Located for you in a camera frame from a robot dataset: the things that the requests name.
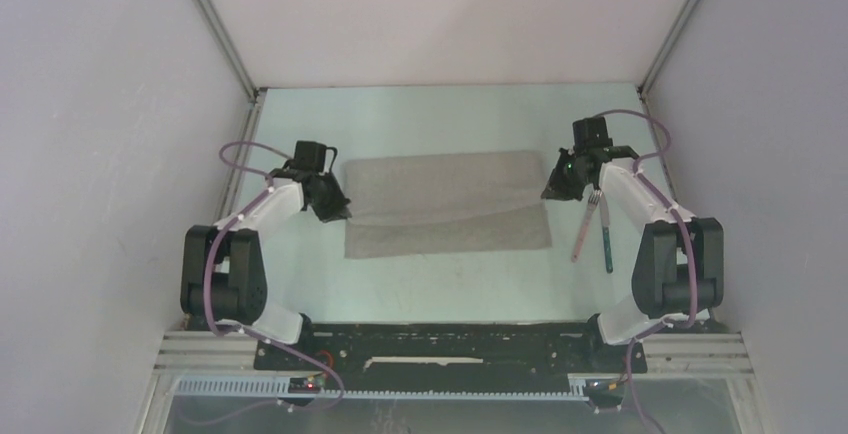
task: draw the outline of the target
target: fork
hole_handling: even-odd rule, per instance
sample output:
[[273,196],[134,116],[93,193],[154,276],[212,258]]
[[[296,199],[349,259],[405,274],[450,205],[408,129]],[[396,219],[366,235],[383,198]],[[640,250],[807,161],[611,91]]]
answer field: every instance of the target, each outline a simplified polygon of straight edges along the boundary
[[586,240],[586,233],[589,232],[589,221],[592,220],[592,214],[595,213],[598,204],[601,202],[603,192],[600,190],[592,191],[589,195],[589,203],[586,204],[586,214],[583,215],[583,224],[580,225],[580,232],[577,234],[577,240],[574,242],[574,250],[571,251],[571,262],[577,262],[580,257],[580,250],[583,249],[583,242]]

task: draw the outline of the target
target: cable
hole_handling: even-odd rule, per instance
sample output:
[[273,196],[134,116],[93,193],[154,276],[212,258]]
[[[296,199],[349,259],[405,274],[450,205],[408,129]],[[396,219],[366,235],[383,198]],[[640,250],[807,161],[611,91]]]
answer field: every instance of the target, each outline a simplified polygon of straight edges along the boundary
[[332,367],[323,364],[321,361],[314,359],[314,358],[298,351],[297,349],[294,349],[293,347],[290,347],[290,346],[284,344],[283,342],[280,342],[276,339],[271,339],[268,336],[265,336],[264,334],[260,333],[259,331],[254,330],[250,326],[244,326],[240,323],[227,323],[227,324],[219,325],[217,322],[215,322],[215,316],[212,313],[212,274],[215,270],[215,257],[218,254],[218,249],[220,249],[221,243],[223,242],[224,237],[226,237],[226,235],[230,231],[230,229],[232,229],[237,223],[241,222],[241,220],[244,219],[245,216],[250,214],[250,212],[253,211],[253,209],[255,209],[256,206],[258,206],[260,203],[262,203],[262,201],[264,201],[273,192],[273,189],[274,189],[273,178],[271,178],[271,175],[269,173],[264,172],[264,171],[260,171],[258,169],[253,169],[253,168],[250,168],[250,167],[242,166],[240,164],[236,164],[235,162],[230,161],[229,159],[226,158],[226,156],[224,156],[225,152],[229,148],[231,148],[233,146],[237,146],[237,145],[259,147],[259,148],[271,151],[274,154],[278,154],[281,157],[284,157],[286,159],[291,159],[291,156],[289,156],[289,155],[287,155],[287,154],[285,154],[281,151],[278,151],[277,149],[274,149],[273,147],[267,146],[265,144],[260,144],[258,142],[252,142],[252,141],[230,142],[230,143],[224,144],[224,146],[221,147],[221,150],[218,151],[218,157],[225,164],[227,164],[230,167],[233,167],[234,169],[238,169],[240,171],[252,172],[254,174],[259,174],[259,175],[263,176],[265,178],[266,182],[268,183],[268,187],[263,189],[262,192],[260,192],[252,201],[247,203],[246,206],[244,206],[235,216],[233,216],[229,221],[227,221],[226,224],[224,224],[223,227],[221,227],[218,230],[218,234],[215,236],[215,238],[212,241],[212,245],[209,247],[209,254],[206,256],[206,265],[204,266],[204,272],[203,272],[203,314],[204,314],[204,317],[206,318],[206,324],[209,326],[209,330],[213,334],[215,334],[215,336],[218,336],[218,337],[224,336],[224,335],[226,335],[230,332],[233,332],[233,331],[243,332],[244,334],[247,334],[248,336],[256,339],[259,342],[264,342],[266,344],[270,344],[270,345],[276,347],[277,349],[285,351],[285,352],[287,352],[287,353],[289,353],[289,354],[291,354],[291,355],[293,355],[293,356],[295,356],[295,357],[297,357],[297,358],[299,358],[303,361],[306,361],[306,362],[318,367],[319,369],[321,369],[322,371],[327,373],[327,375],[332,377],[334,381],[336,381],[336,384],[338,384],[338,388],[339,388],[339,395],[336,396],[332,401],[330,401],[326,405],[322,405],[322,406],[313,406],[311,404],[306,405],[306,406],[295,406],[293,404],[284,403],[280,399],[276,399],[276,400],[269,399],[269,400],[256,402],[254,404],[248,405],[246,407],[243,407],[243,408],[238,409],[236,411],[230,412],[230,413],[225,414],[223,416],[220,416],[218,418],[207,420],[207,421],[196,421],[196,420],[193,420],[193,419],[189,419],[189,418],[183,416],[182,414],[180,414],[180,419],[182,421],[184,421],[188,424],[191,424],[191,425],[195,425],[195,426],[210,426],[210,425],[213,425],[213,424],[217,424],[217,423],[226,421],[228,419],[232,419],[233,417],[239,416],[239,415],[241,415],[245,412],[248,412],[248,411],[252,411],[253,409],[263,407],[263,406],[272,405],[272,404],[277,404],[277,405],[287,404],[288,408],[290,410],[301,410],[301,411],[319,411],[319,410],[329,409],[329,408],[335,406],[336,404],[338,404],[339,402],[341,402],[341,400],[344,398],[344,395],[345,395],[344,381],[342,381],[341,376],[339,376],[339,374]]
[[[689,230],[686,228],[686,222],[683,221],[683,217],[678,212],[677,207],[673,204],[666,196],[662,193],[662,191],[657,188],[644,174],[640,171],[640,166],[643,161],[646,159],[651,159],[654,157],[660,157],[665,154],[669,148],[671,147],[671,133],[668,128],[663,125],[660,121],[649,117],[641,112],[632,111],[629,109],[612,109],[609,111],[604,111],[598,114],[595,114],[594,117],[602,117],[608,116],[610,114],[629,114],[631,116],[641,117],[645,119],[652,125],[659,128],[665,137],[665,144],[656,152],[652,152],[650,154],[645,154],[643,156],[639,156],[633,162],[633,175],[636,176],[637,179],[646,187],[649,191],[651,191],[657,199],[659,199],[660,203],[662,203],[663,207],[668,210],[672,217],[674,217],[675,222],[677,223],[677,227],[680,229],[680,235],[683,237],[683,247],[686,249],[686,264],[689,269],[689,318],[683,322],[670,322],[667,319],[662,319],[659,324],[654,325],[650,329],[637,334],[630,340],[627,344],[627,354],[624,358],[625,372],[627,373],[627,379],[633,380],[633,347],[636,345],[638,341],[645,339],[651,334],[655,334],[665,328],[666,324],[672,324],[674,327],[680,328],[690,328],[695,325],[695,319],[698,315],[698,274],[695,269],[695,251],[692,248],[692,239],[689,237]],[[639,402],[639,396],[636,394],[636,386],[634,382],[630,382],[630,392],[633,397],[633,407],[636,413],[639,415],[639,419],[644,424],[645,428],[649,431],[652,430],[652,426],[655,426],[660,433],[664,433],[662,426],[656,422],[650,415],[648,415],[644,409],[642,409],[642,404]]]

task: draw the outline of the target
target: gray wall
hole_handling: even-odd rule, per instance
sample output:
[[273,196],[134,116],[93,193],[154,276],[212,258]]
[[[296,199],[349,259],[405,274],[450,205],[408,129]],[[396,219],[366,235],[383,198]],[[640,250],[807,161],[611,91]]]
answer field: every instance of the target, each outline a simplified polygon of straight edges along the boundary
[[132,429],[245,108],[191,0],[0,0],[3,432]]
[[649,105],[779,432],[845,432],[848,0],[703,0]]

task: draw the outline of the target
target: folded cloth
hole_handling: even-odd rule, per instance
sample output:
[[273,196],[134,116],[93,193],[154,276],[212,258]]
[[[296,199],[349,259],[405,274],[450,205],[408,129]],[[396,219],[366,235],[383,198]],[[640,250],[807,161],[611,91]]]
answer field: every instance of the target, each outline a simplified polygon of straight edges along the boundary
[[551,246],[536,152],[354,160],[344,177],[346,258]]

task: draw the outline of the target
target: floor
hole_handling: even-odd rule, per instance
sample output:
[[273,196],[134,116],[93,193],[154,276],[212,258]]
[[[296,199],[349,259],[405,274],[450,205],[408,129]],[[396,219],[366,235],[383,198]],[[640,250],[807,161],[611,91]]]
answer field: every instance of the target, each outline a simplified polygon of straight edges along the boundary
[[[594,113],[642,110],[630,84],[274,89],[267,93],[255,139],[291,151],[298,139],[339,149],[335,171],[351,159],[533,149],[553,168],[558,148],[573,143],[571,123]],[[617,145],[655,150],[644,120],[608,117]],[[255,151],[252,167],[279,167]],[[647,175],[664,190],[658,161]],[[248,177],[239,204],[261,188]],[[577,263],[571,249],[585,202],[547,201],[553,247],[344,259],[345,226],[296,215],[263,240],[269,295],[323,322],[534,322],[585,320],[629,293],[641,236],[610,206],[615,271],[604,267],[599,222],[593,220]]]

